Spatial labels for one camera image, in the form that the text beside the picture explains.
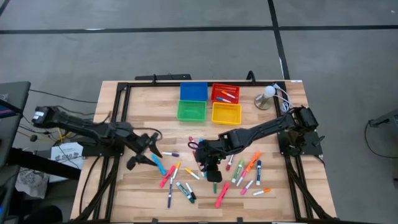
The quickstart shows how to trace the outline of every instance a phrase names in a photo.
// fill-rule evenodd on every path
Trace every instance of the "purple marker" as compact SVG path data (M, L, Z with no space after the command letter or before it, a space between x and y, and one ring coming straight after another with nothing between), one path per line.
M174 152L162 152L162 154L168 155L168 156L174 156L174 157L180 156L178 153L174 153Z
M257 179L256 179L256 185L260 185L260 179L261 179L261 160L257 161Z

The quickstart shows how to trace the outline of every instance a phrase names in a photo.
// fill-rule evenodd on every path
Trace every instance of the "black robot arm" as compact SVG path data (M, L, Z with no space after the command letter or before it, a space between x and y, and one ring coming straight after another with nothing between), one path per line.
M221 182L222 176L217 164L226 156L240 153L253 141L279 131L288 131L290 145L300 148L306 144L304 134L314 131L317 126L317 120L310 108L293 108L285 115L253 128L230 130L219 134L218 140L203 140L197 146L190 142L188 146L196 149L195 159L204 166L202 171L207 172L208 181Z
M162 157L156 147L158 133L151 137L148 134L141 136L133 132L134 128L127 122L94 123L87 119L72 116L57 106L38 106L32 118L33 125L37 128L62 128L66 131L93 139L102 146L127 146L137 155L130 158L127 168L131 170L136 163L156 166L156 163L144 156L149 147L155 155Z

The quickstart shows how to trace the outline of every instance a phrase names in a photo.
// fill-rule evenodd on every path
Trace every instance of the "paper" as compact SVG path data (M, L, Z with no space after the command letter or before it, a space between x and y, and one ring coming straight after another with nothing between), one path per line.
M79 145L77 142L64 143L62 145L59 145L59 147L54 146L51 148L51 160L81 169L83 167L83 158L81 156L82 151L83 146ZM63 180L67 180L67 178L59 177L56 175L50 176L50 183Z

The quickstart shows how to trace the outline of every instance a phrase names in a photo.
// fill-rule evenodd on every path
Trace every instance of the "black floor stripe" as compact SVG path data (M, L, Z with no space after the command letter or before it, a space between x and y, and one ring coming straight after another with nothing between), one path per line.
M9 2L10 2L10 0L4 0L4 2L2 3L2 5L0 7L0 16L3 14L4 10L6 10L6 7Z
M287 68L285 50L284 50L284 46L282 43L282 37L280 36L280 32L279 32L279 25L278 25L278 20L276 17L276 11L275 11L275 6L274 6L273 0L268 0L268 6L269 6L269 12L271 14L272 26L274 28L274 35L275 35L275 41L276 41L276 46L277 46L277 50L278 50L279 60L280 60L281 66L282 66L282 73L283 73L282 75L283 75L284 79L290 80L289 69Z
M279 30L381 30L398 29L398 25L371 25L371 26L281 26Z
M203 31L263 31L271 26L219 26L219 27L154 27L114 29L48 29L48 30L0 30L0 34L112 34L145 32L203 32Z

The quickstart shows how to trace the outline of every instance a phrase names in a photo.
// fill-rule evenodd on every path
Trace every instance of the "wooden tabletop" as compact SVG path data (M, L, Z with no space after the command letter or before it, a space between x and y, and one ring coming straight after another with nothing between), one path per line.
M95 121L102 121L112 110L117 83L117 81L103 82ZM308 106L302 82L286 81L286 87L295 106ZM129 171L126 168L126 162L134 153L126 148L119 163L111 221L150 222L152 218L158 218L160 222L233 222L236 221L236 217L243 217L248 222L294 220L285 162L279 154L279 144L275 134L253 142L242 153L236 155L229 172L225 170L228 161L221 162L219 168L223 174L223 181L218 184L217 194L213 193L211 182L202 178L201 175L201 179L196 180L184 170L184 167L188 167L198 174L198 167L193 158L192 150L187 147L189 136L192 136L196 141L200 138L216 139L219 133L230 129L250 128L276 118L274 107L261 111L254 106L254 97L263 91L263 86L241 87L239 104L242 105L242 124L229 126L211 122L212 104L210 101L207 103L207 116L204 123L180 122L177 119L177 105L180 98L179 87L132 88L127 121L134 127L156 128L163 133L164 139L157 143L159 150L180 154L180 157L164 156L161 159L163 166L165 169L169 169L172 165L181 161L182 164L175 182L179 181L184 185L188 182L197 196L197 200L194 204L191 204L174 184L172 206L167 209L169 182L166 183L164 188L159 188L162 175L158 168L154 166L138 165L132 171ZM119 116L122 106L123 101L121 100ZM256 178L256 171L252 170L239 187L234 184L230 185L221 208L215 208L215 201L224 183L230 182L238 166L238 161L244 159L245 162L249 162L257 151L262 152L260 157L262 161L261 185L252 184L245 195L240 195L241 189L250 180ZM88 158L84 161L71 218L78 216L81 190L94 159ZM329 215L335 216L335 208L323 164L313 156L302 156L302 160L309 191ZM97 162L90 175L83 197L83 207L88 205L97 191L101 166L102 158ZM266 194L252 195L253 192L264 188L271 188L272 190ZM297 189L297 192L301 214L304 217L302 195L299 189ZM105 192L101 204L100 218L104 217L107 195L108 193Z

